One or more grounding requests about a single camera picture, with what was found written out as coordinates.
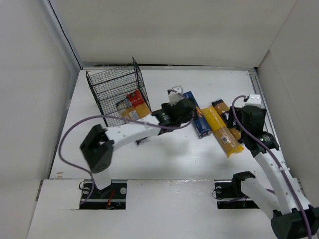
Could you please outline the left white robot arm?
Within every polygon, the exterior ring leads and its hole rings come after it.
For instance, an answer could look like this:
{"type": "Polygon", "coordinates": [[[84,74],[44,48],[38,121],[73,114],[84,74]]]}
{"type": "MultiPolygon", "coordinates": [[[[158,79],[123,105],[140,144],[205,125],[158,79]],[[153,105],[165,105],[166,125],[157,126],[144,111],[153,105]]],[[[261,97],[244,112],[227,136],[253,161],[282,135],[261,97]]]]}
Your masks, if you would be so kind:
{"type": "Polygon", "coordinates": [[[180,129],[182,124],[196,118],[194,101],[182,98],[177,103],[162,104],[161,109],[140,120],[127,120],[127,124],[116,127],[93,126],[81,143],[80,150],[92,173],[95,187],[100,192],[111,189],[108,168],[113,152],[139,139],[180,129]]]}

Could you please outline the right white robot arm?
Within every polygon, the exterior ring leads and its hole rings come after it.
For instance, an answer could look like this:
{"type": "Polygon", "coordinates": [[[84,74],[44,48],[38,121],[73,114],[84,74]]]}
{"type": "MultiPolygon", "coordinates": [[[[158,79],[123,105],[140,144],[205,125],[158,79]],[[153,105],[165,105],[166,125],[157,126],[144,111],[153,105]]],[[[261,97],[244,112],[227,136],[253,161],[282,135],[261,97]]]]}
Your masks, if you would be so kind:
{"type": "Polygon", "coordinates": [[[274,136],[263,130],[266,110],[259,105],[230,107],[228,125],[236,122],[242,141],[263,169],[272,189],[264,188],[250,171],[233,175],[232,190],[238,197],[247,196],[265,213],[278,239],[312,238],[319,229],[319,209],[303,195],[293,178],[274,136]]]}

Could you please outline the blue Barilla spaghetti box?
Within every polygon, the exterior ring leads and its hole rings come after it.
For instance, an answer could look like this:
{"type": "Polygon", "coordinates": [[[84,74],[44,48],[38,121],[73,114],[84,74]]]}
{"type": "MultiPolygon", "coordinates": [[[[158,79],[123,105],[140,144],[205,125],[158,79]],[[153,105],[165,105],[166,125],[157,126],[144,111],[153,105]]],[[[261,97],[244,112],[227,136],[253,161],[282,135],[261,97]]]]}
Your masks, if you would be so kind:
{"type": "Polygon", "coordinates": [[[193,121],[192,125],[194,126],[197,135],[200,139],[209,136],[212,133],[212,130],[206,120],[206,118],[203,115],[203,112],[201,108],[199,107],[193,93],[191,91],[183,93],[183,95],[194,102],[195,107],[196,107],[196,113],[197,113],[197,119],[193,121]]]}

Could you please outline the yellow spaghetti bag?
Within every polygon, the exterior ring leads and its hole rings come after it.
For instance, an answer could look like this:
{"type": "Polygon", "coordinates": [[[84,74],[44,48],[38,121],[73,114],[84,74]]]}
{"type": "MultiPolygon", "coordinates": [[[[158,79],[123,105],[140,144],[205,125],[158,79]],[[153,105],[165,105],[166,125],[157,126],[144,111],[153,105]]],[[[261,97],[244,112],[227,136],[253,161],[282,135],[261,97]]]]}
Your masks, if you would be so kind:
{"type": "Polygon", "coordinates": [[[227,157],[244,150],[213,106],[202,109],[202,113],[227,157]]]}

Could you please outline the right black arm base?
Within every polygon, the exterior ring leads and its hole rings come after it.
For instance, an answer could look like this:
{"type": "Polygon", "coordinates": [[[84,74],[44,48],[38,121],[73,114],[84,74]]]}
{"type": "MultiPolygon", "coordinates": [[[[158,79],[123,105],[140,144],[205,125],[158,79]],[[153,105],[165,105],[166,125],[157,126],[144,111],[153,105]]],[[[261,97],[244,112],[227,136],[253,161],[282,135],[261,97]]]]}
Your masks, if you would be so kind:
{"type": "Polygon", "coordinates": [[[227,209],[258,209],[257,204],[241,191],[241,182],[256,178],[249,171],[236,173],[232,179],[215,180],[212,196],[216,200],[217,208],[227,209]]]}

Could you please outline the dark label spaghetti bag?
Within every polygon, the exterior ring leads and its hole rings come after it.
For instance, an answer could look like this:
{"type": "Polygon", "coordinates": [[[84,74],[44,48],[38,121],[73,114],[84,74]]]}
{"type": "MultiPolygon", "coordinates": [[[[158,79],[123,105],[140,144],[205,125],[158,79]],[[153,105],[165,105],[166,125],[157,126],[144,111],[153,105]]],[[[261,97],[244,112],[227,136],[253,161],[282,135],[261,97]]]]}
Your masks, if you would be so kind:
{"type": "MultiPolygon", "coordinates": [[[[229,120],[229,113],[230,108],[226,105],[226,103],[222,99],[218,99],[216,101],[213,101],[212,106],[215,108],[217,113],[220,115],[220,117],[223,119],[226,126],[228,126],[228,120],[229,120]]],[[[229,128],[230,132],[233,134],[233,136],[236,138],[236,140],[242,144],[242,138],[241,138],[241,132],[236,129],[236,122],[234,122],[233,126],[229,128]]]]}

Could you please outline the red spaghetti bag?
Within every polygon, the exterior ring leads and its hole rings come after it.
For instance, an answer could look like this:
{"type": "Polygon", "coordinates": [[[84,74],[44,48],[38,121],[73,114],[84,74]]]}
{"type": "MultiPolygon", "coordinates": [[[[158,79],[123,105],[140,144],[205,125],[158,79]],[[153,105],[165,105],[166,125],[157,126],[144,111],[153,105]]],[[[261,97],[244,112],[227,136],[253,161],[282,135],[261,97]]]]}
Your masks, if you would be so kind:
{"type": "Polygon", "coordinates": [[[151,114],[151,110],[146,104],[140,90],[135,90],[132,93],[127,94],[127,98],[131,102],[139,118],[144,118],[151,114]]]}

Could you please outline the blue patterned spaghetti bag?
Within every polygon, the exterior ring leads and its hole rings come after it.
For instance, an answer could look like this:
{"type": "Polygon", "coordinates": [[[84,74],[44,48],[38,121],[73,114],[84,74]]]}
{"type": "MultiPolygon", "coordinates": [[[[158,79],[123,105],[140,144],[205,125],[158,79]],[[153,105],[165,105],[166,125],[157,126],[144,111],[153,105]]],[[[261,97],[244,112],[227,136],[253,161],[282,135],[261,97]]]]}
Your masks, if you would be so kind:
{"type": "Polygon", "coordinates": [[[123,100],[120,100],[116,103],[117,110],[120,113],[120,116],[122,116],[126,120],[140,120],[137,112],[135,111],[134,107],[132,106],[129,99],[126,97],[123,100]]]}

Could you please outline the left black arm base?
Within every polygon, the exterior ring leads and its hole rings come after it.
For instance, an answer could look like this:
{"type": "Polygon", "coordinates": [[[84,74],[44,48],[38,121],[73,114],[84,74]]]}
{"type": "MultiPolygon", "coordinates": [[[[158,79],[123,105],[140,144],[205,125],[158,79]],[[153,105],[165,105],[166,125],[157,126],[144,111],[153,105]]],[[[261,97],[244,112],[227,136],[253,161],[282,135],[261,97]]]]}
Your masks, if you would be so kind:
{"type": "Polygon", "coordinates": [[[127,180],[113,180],[109,189],[98,190],[92,182],[83,180],[78,186],[81,191],[80,210],[125,210],[127,180]]]}

